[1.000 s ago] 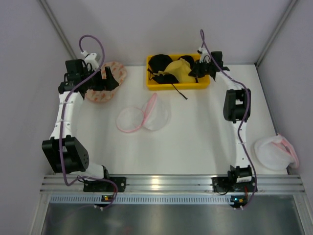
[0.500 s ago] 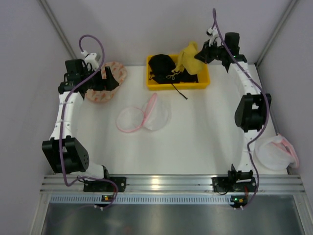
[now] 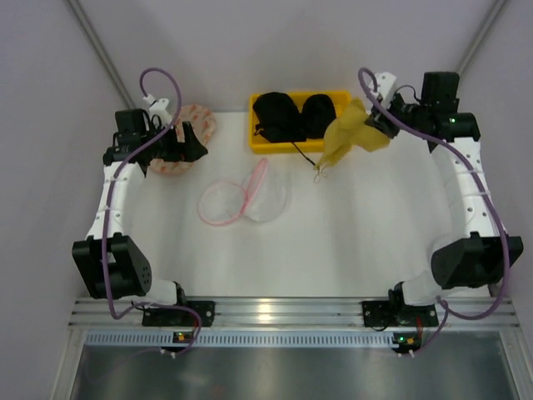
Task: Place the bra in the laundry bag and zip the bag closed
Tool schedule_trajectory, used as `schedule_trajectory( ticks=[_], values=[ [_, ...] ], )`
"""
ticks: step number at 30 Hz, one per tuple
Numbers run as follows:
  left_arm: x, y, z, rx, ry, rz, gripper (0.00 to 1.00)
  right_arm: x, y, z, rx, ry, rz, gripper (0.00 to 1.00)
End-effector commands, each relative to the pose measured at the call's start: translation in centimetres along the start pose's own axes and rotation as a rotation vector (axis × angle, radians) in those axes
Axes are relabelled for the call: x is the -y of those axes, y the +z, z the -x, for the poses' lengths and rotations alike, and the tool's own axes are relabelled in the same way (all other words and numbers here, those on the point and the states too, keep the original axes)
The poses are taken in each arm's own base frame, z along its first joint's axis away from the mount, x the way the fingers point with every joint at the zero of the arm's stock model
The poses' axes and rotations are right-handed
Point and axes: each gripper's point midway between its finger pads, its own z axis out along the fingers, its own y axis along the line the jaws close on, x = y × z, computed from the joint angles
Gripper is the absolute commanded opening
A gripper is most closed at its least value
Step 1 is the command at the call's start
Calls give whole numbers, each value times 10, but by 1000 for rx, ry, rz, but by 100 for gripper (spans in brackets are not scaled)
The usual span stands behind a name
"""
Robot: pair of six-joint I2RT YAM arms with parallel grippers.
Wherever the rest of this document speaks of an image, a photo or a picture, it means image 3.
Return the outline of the yellow bra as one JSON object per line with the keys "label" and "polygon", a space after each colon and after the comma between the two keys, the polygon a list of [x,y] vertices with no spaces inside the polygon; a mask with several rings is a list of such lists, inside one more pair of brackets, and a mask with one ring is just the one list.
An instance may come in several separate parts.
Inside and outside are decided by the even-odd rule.
{"label": "yellow bra", "polygon": [[353,147],[372,153],[389,146],[391,140],[385,133],[366,124],[368,117],[358,97],[346,105],[339,117],[331,100],[321,101],[309,120],[311,133],[321,133],[324,143],[323,154],[314,167],[314,183],[325,178],[325,170],[337,165]]}

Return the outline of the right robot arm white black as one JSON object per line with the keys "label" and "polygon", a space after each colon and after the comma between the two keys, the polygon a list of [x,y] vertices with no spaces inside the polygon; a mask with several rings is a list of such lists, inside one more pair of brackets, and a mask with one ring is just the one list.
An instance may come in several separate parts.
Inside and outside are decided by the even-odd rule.
{"label": "right robot arm white black", "polygon": [[426,306],[463,289],[505,287],[523,242],[507,233],[491,200],[476,117],[459,109],[459,74],[425,73],[413,103],[403,99],[389,72],[363,67],[358,78],[372,104],[366,125],[389,138],[404,131],[427,143],[451,216],[451,232],[432,244],[428,267],[398,283],[395,293],[408,306]]}

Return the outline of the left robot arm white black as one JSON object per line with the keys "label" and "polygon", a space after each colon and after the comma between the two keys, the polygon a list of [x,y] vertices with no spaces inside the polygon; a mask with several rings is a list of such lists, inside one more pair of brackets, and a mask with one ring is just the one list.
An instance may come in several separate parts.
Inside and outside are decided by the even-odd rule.
{"label": "left robot arm white black", "polygon": [[73,260],[91,298],[184,306],[181,285],[155,278],[134,243],[132,213],[150,165],[172,169],[203,158],[216,122],[195,106],[185,106],[177,119],[137,108],[116,112],[115,120],[112,145],[102,156],[100,203],[87,236],[72,245]]}

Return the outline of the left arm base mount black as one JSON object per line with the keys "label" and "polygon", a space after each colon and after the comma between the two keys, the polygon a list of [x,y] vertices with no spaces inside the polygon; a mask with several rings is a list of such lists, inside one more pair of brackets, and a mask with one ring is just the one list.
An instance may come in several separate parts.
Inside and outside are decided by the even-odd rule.
{"label": "left arm base mount black", "polygon": [[154,306],[142,310],[142,325],[149,328],[197,328],[211,327],[216,304],[210,300],[189,300],[185,305]]}

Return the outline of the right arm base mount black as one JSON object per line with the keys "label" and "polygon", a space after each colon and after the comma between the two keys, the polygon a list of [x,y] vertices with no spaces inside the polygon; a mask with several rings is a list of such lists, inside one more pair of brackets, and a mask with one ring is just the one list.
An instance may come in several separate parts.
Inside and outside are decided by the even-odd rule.
{"label": "right arm base mount black", "polygon": [[390,300],[368,300],[363,301],[361,307],[366,328],[436,328],[439,325],[434,305],[407,306]]}

